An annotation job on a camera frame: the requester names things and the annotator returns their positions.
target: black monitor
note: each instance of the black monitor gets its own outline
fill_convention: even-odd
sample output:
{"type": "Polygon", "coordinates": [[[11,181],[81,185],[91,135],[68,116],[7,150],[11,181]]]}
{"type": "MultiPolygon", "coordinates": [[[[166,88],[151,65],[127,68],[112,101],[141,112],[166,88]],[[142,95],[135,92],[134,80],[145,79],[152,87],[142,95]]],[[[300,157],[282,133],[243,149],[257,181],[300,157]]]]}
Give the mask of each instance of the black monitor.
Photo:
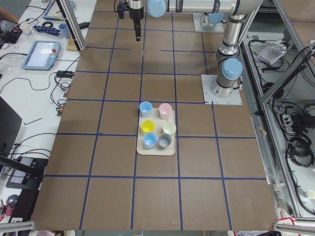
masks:
{"type": "Polygon", "coordinates": [[[18,162],[8,158],[21,124],[22,118],[0,97],[0,170],[3,166],[13,169],[6,187],[38,189],[48,160],[23,157],[18,162]]]}

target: person's arm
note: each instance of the person's arm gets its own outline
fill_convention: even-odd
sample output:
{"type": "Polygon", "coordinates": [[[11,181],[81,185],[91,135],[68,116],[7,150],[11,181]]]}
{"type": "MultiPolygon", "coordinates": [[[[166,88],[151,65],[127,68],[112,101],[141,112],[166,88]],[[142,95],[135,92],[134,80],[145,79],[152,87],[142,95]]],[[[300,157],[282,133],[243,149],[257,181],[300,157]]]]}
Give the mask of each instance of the person's arm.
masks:
{"type": "Polygon", "coordinates": [[[15,23],[17,24],[19,22],[19,19],[14,16],[13,14],[11,14],[10,12],[8,12],[7,10],[5,10],[3,7],[0,6],[0,17],[2,17],[2,19],[15,23]]]}

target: gray cup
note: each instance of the gray cup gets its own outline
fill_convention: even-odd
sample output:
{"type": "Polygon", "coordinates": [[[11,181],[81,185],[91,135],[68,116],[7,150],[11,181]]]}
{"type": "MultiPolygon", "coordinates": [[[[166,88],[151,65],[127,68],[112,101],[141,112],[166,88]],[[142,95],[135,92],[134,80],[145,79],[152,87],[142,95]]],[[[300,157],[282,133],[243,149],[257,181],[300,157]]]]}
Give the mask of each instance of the gray cup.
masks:
{"type": "Polygon", "coordinates": [[[158,136],[157,142],[161,148],[167,148],[172,142],[172,137],[169,134],[163,133],[158,136]]]}
{"type": "Polygon", "coordinates": [[[70,39],[71,38],[71,34],[69,31],[69,28],[67,26],[66,23],[62,23],[59,25],[59,29],[60,29],[60,33],[66,38],[66,39],[70,39]]]}

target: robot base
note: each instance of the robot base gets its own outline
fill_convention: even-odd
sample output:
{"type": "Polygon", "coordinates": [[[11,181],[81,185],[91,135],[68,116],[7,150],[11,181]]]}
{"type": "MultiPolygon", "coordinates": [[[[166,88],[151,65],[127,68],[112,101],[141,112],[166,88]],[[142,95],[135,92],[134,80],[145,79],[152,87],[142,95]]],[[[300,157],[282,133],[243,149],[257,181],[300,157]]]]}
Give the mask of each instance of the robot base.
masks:
{"type": "Polygon", "coordinates": [[[208,32],[208,33],[224,33],[223,24],[218,23],[212,28],[204,28],[200,24],[200,18],[203,13],[193,13],[193,24],[195,26],[195,32],[208,32]]]}
{"type": "Polygon", "coordinates": [[[217,75],[201,75],[203,97],[205,104],[221,104],[221,105],[242,105],[242,99],[239,90],[233,90],[232,94],[226,98],[215,96],[210,89],[213,81],[217,79],[217,75]]]}

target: yellow cup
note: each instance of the yellow cup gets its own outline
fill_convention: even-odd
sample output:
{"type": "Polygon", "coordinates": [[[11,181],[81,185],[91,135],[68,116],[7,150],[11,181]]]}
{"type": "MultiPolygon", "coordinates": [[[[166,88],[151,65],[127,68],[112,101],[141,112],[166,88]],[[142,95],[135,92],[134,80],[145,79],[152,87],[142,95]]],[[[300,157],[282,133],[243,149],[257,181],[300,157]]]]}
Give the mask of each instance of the yellow cup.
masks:
{"type": "Polygon", "coordinates": [[[146,120],[141,124],[141,130],[145,133],[153,132],[154,123],[151,120],[146,120]]]}

